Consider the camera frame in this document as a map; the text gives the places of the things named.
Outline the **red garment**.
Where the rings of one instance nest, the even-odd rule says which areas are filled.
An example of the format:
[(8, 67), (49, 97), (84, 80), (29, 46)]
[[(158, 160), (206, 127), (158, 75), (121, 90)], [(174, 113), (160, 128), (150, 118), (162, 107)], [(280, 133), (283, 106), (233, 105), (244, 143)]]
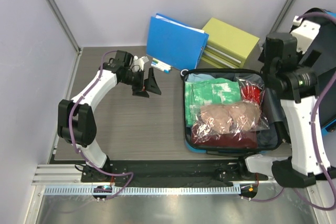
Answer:
[(243, 79), (236, 77), (241, 97), (244, 101), (261, 105), (264, 97), (264, 82), (261, 79)]

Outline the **light blue towel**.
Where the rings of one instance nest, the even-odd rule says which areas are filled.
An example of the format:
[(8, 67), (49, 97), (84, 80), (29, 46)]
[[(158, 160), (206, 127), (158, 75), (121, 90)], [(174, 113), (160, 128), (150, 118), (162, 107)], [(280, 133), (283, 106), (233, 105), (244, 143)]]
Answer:
[(206, 81), (206, 80), (213, 80), (215, 79), (213, 76), (210, 74), (203, 74), (203, 73), (191, 73), (188, 75), (186, 82), (201, 82), (201, 81)]

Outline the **green white tie-dye cloth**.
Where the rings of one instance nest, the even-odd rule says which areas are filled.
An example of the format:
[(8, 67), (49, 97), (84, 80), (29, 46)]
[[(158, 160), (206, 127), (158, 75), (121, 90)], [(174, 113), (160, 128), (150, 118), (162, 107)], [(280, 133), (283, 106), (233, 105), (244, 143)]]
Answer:
[(232, 104), (242, 100), (238, 82), (225, 78), (185, 82), (184, 98), (187, 126), (196, 122), (203, 105)]

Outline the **maroon cloth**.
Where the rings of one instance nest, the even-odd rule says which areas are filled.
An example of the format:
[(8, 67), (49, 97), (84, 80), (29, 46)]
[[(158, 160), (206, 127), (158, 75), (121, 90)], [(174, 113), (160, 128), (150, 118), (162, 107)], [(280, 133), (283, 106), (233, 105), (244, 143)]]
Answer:
[(233, 134), (214, 134), (200, 136), (198, 126), (191, 129), (191, 143), (196, 146), (208, 146), (219, 148), (257, 148), (256, 132), (240, 132)]

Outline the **beige bra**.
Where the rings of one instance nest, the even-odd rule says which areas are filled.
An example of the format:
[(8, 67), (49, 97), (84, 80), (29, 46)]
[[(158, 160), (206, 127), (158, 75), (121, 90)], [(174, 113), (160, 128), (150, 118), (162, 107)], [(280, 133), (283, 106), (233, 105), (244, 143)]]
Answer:
[(193, 106), (191, 112), (194, 113), (192, 139), (200, 143), (211, 138), (218, 140), (222, 136), (235, 137), (269, 129), (261, 106), (251, 101)]

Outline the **blue suitcase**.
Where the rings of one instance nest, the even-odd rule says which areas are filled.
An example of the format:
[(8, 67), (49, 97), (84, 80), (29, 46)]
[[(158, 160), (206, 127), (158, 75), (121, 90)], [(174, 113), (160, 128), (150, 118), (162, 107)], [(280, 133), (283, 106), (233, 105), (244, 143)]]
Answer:
[[(332, 17), (335, 13), (325, 9), (312, 8), (308, 10), (304, 16), (306, 21), (319, 24), (320, 31), (312, 44), (310, 45), (306, 54), (298, 54), (299, 60), (304, 66), (312, 67), (316, 74), (318, 74), (319, 89), (326, 87), (335, 72), (335, 22), (327, 20), (325, 17), (313, 17), (311, 13), (326, 13)], [(236, 81), (236, 77), (243, 79), (261, 79), (263, 82), (261, 72), (249, 69), (194, 69), (190, 71), (184, 70), (182, 72), (182, 80), (185, 82), (189, 74), (203, 73), (210, 74), (214, 78), (225, 78), (231, 81)], [(185, 140), (186, 145), (191, 151), (197, 153), (215, 152), (217, 155), (242, 152), (261, 152), (271, 151), (276, 149), (282, 140), (290, 141), (287, 119), (283, 109), (280, 107), (280, 100), (278, 99), (275, 90), (268, 89), (264, 86), (264, 97), (261, 103), (261, 110), (266, 116), (269, 129), (257, 131), (257, 148), (219, 148), (208, 146), (196, 146), (191, 143), (191, 126), (185, 124)]]

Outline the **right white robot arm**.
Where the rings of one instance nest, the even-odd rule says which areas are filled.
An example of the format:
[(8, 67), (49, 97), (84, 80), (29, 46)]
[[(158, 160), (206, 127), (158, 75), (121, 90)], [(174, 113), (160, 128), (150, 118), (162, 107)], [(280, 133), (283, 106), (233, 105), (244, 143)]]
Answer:
[(325, 153), (319, 105), (332, 87), (335, 77), (319, 92), (316, 72), (300, 63), (320, 31), (320, 24), (309, 17), (323, 17), (335, 22), (324, 12), (295, 17), (289, 33), (270, 33), (264, 44), (264, 65), (261, 69), (266, 90), (270, 94), (269, 112), (279, 140), (290, 140), (289, 157), (251, 155), (237, 166), (237, 174), (248, 180), (255, 173), (273, 177), (285, 188), (305, 188), (318, 180), (335, 179), (333, 167)]

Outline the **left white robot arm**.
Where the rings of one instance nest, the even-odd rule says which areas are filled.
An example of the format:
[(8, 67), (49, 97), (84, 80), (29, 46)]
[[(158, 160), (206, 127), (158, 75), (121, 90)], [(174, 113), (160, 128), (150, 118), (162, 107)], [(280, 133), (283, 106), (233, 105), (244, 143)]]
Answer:
[(129, 85), (133, 96), (148, 98), (150, 93), (161, 94), (154, 69), (144, 70), (147, 56), (139, 58), (122, 50), (113, 53), (109, 61), (101, 59), (96, 75), (78, 95), (58, 104), (58, 136), (73, 146), (100, 182), (106, 182), (113, 174), (109, 157), (96, 140), (94, 111), (99, 103), (119, 83)]

